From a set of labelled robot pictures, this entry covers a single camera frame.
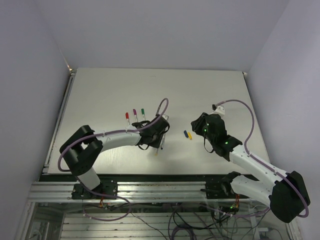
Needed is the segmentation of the blue marker pen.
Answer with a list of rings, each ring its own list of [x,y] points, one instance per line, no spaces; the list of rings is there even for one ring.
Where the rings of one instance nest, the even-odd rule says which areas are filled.
[[[164,134],[163,137],[162,137],[162,141],[161,141],[161,145],[160,145],[160,149],[161,149],[161,150],[164,149],[165,139],[166,139],[166,134]]]

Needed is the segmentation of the green marker pen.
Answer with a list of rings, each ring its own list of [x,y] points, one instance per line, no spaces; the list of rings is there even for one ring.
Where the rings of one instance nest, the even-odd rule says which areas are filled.
[[[146,120],[146,116],[145,116],[145,110],[144,110],[144,108],[141,108],[141,114],[142,114],[142,119],[143,119],[143,121],[145,121],[145,120]]]

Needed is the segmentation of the blue pen cap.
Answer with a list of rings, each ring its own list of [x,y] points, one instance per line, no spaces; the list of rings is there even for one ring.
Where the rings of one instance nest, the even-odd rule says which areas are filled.
[[[189,138],[188,132],[186,130],[183,131],[186,138]]]

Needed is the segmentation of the purple marker pen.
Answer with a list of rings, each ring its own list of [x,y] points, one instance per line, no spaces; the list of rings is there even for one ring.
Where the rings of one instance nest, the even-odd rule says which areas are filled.
[[[134,115],[134,118],[135,118],[135,123],[137,123],[139,120],[138,120],[138,115],[137,115],[137,110],[135,108],[132,109],[133,111],[133,115]]]

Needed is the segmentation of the red marker pen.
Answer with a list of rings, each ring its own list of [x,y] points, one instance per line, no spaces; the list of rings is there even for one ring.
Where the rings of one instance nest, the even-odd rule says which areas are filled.
[[[127,125],[130,126],[131,122],[130,122],[130,117],[129,117],[129,113],[128,112],[125,113],[125,118],[126,118],[126,121],[127,121]]]

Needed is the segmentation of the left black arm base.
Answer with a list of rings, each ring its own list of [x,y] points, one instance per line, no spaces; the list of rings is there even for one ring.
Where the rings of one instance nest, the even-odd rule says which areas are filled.
[[[97,200],[102,195],[116,196],[118,193],[118,185],[113,181],[102,181],[100,185],[91,191],[88,191],[82,183],[73,186],[71,198],[73,200]]]

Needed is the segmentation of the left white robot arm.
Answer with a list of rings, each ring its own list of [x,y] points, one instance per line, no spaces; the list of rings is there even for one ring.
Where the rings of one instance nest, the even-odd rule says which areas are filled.
[[[167,115],[157,114],[152,121],[135,122],[127,129],[105,133],[95,133],[89,125],[83,125],[60,147],[58,161],[64,159],[71,174],[85,186],[85,194],[96,199],[102,193],[102,183],[93,165],[100,153],[124,146],[158,149],[170,129],[168,120]]]

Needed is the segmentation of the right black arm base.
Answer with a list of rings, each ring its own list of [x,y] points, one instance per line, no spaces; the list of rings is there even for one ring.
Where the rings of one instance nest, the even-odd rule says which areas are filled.
[[[219,182],[206,182],[205,187],[200,191],[206,194],[207,199],[213,199],[215,197],[235,197],[236,193],[231,187],[232,181],[241,174],[236,171],[232,171],[225,175]]]

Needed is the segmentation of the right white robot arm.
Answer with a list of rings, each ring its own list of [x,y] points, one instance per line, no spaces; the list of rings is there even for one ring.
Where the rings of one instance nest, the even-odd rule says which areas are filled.
[[[191,122],[194,133],[212,146],[212,152],[250,173],[251,180],[239,172],[228,173],[221,181],[220,192],[226,198],[244,195],[264,204],[282,222],[290,223],[306,212],[311,201],[302,175],[258,159],[243,143],[227,133],[218,114],[202,113]]]

